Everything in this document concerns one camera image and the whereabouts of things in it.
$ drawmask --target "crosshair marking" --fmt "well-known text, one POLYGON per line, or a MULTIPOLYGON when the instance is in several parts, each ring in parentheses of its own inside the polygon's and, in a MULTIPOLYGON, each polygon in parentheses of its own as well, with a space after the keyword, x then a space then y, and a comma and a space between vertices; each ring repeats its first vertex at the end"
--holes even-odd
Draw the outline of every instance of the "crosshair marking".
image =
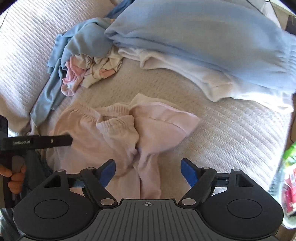
POLYGON ((151 205, 153 205, 153 203, 146 202, 146 203, 143 203, 143 205, 145 205, 146 207, 150 207, 151 205))

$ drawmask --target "metal screw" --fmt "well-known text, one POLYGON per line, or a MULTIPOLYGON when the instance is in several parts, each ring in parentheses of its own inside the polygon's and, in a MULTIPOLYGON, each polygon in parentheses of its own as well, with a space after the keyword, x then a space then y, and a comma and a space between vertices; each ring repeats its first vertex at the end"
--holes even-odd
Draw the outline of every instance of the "metal screw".
POLYGON ((104 198, 101 200, 101 204, 105 206, 112 205, 113 203, 115 203, 115 201, 111 198, 104 198))
POLYGON ((183 205, 186 205, 186 206, 191 206, 191 205, 194 205, 196 203, 196 201, 192 198, 184 198, 181 203, 183 205))

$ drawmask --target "white towel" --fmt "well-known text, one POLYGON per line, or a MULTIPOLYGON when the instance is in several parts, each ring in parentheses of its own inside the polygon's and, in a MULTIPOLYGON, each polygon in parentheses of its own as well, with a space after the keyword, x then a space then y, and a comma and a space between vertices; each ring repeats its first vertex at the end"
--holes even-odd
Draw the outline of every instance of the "white towel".
POLYGON ((291 93, 277 91, 243 81, 220 71, 195 65, 189 61, 148 49, 119 48, 125 58, 140 61, 142 69, 170 69, 194 82, 213 101, 231 97, 253 100, 280 113, 294 111, 291 93))

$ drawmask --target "clothing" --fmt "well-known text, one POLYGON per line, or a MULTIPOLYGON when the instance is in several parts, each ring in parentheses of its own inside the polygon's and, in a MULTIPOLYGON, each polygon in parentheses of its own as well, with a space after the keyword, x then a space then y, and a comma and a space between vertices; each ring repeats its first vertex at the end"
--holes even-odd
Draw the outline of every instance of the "clothing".
POLYGON ((117 18, 134 1, 135 0, 123 0, 106 15, 106 18, 117 18))
POLYGON ((20 233, 12 218, 13 208, 2 208, 1 212, 1 235, 4 241, 17 241, 20 233))
POLYGON ((156 50, 253 84, 296 90, 296 37, 238 4, 135 1, 105 34, 119 47, 156 50))
POLYGON ((170 69, 197 84, 211 101, 222 98, 253 100, 280 113, 294 110, 291 94, 243 81, 220 71, 193 64, 172 55, 147 49, 119 48, 123 57, 140 61, 142 69, 170 69))
POLYGON ((72 146, 54 148, 54 170, 79 173, 109 159, 116 173, 107 190, 118 200, 160 198, 158 155, 174 148, 197 126, 199 118, 164 100, 136 95, 129 105, 92 109, 73 103, 60 115, 50 135, 70 134, 72 146))
POLYGON ((104 35, 110 24, 108 18, 93 18, 57 35, 47 64, 51 76, 31 111, 36 126, 44 122, 50 110, 56 109, 65 97, 60 89, 62 79, 66 77, 66 61, 81 53, 102 58, 110 51, 112 41, 104 35))
POLYGON ((89 88, 99 80, 108 78, 119 70, 121 59, 115 46, 103 58, 85 54, 71 56, 66 62, 68 71, 66 78, 63 78, 62 93, 73 96, 79 85, 89 88))

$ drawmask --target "light pink clothing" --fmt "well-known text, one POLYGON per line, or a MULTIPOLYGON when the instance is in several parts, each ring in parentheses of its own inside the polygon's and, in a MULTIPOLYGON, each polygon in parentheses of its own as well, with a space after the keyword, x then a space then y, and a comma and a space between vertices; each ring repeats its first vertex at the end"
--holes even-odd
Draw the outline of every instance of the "light pink clothing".
POLYGON ((81 69, 73 63, 74 59, 76 57, 71 56, 70 60, 66 62, 67 75, 66 78, 63 78, 61 86, 61 91, 66 96, 73 96, 75 94, 86 73, 85 69, 81 69))
POLYGON ((92 109, 74 103, 50 133, 70 134, 72 146, 55 148, 49 165, 70 174, 113 159, 116 174, 107 190, 118 201, 160 198, 158 155, 188 136, 199 118, 159 101, 138 94, 131 105, 92 109))

